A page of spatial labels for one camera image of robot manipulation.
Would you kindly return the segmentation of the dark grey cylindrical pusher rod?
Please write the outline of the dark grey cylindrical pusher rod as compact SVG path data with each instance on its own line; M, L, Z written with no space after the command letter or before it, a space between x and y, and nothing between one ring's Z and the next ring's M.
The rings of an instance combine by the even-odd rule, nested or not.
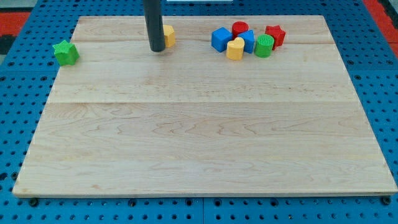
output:
M160 0L142 2L150 49L153 52L161 52L165 49L165 39Z

